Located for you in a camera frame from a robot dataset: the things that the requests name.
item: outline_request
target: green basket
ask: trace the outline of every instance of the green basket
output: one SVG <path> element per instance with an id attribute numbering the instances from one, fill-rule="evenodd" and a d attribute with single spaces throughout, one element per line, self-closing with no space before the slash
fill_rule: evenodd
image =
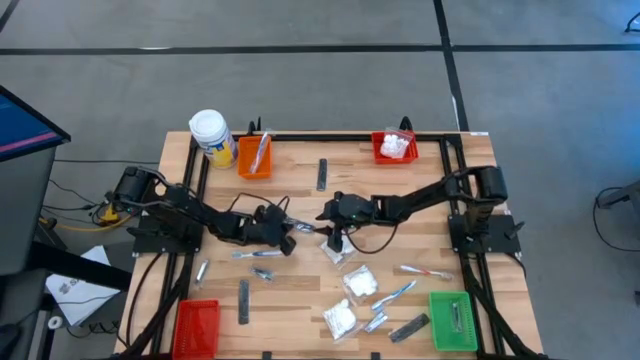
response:
<path id="1" fill-rule="evenodd" d="M 460 307 L 462 331 L 456 332 L 452 304 Z M 473 324 L 471 300 L 467 292 L 432 291 L 429 294 L 433 341 L 438 351 L 476 351 L 478 340 Z"/>

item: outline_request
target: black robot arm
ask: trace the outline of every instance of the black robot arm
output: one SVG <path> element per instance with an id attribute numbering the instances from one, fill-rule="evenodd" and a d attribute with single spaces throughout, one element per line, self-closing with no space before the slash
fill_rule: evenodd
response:
<path id="1" fill-rule="evenodd" d="M 293 251 L 296 242 L 287 236 L 292 226 L 285 223 L 287 215 L 280 207 L 259 206 L 254 214 L 218 211 L 194 195 L 182 184 L 169 183 L 158 171 L 128 167 L 109 199 L 129 212 L 147 212 L 177 241 L 189 233 L 190 227 L 205 225 L 221 241 L 279 246 L 285 255 Z"/>
<path id="2" fill-rule="evenodd" d="M 474 177 L 478 188 L 475 196 L 461 190 L 461 181 Z M 414 212 L 436 204 L 456 200 L 467 204 L 466 225 L 471 237 L 486 232 L 486 223 L 494 206 L 507 199 L 502 171 L 494 166 L 470 167 L 455 171 L 440 181 L 404 196 L 373 195 L 370 200 L 355 194 L 336 192 L 333 200 L 324 205 L 316 220 L 334 223 L 329 232 L 329 247 L 342 251 L 342 233 L 367 225 L 397 226 Z"/>

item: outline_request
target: red basket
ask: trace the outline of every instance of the red basket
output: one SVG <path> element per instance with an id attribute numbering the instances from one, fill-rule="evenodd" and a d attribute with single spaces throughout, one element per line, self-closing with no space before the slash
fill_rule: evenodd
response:
<path id="1" fill-rule="evenodd" d="M 218 349 L 218 300 L 183 300 L 173 337 L 174 360 L 213 359 Z"/>
<path id="2" fill-rule="evenodd" d="M 373 143 L 373 157 L 376 164 L 388 165 L 388 164 L 408 164 L 418 158 L 418 145 L 416 145 L 416 134 L 413 132 L 405 131 L 407 135 L 411 135 L 411 141 L 407 151 L 404 153 L 404 157 L 401 159 L 394 159 L 386 157 L 380 153 L 380 147 L 384 142 L 384 131 L 374 131 L 371 133 L 371 142 Z"/>

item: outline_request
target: yellow connector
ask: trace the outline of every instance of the yellow connector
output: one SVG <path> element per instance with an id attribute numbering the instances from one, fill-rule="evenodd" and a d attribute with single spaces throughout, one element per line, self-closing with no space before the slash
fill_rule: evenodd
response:
<path id="1" fill-rule="evenodd" d="M 120 216 L 113 210 L 113 205 L 109 204 L 104 214 L 99 215 L 100 225 L 105 226 L 109 224 L 115 224 L 120 221 Z"/>

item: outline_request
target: white paper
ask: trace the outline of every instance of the white paper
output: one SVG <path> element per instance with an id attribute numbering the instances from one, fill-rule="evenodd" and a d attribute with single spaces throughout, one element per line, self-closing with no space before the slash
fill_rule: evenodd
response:
<path id="1" fill-rule="evenodd" d="M 82 257 L 97 261 L 105 265 L 111 265 L 107 259 L 107 253 L 103 246 L 96 246 L 82 254 Z M 47 289 L 51 292 L 56 302 L 83 302 L 93 298 L 100 298 L 84 304 L 60 304 L 60 310 L 72 326 L 78 325 L 89 315 L 93 314 L 100 306 L 107 302 L 120 290 L 89 284 L 84 280 L 73 279 L 66 276 L 51 275 L 47 278 Z"/>

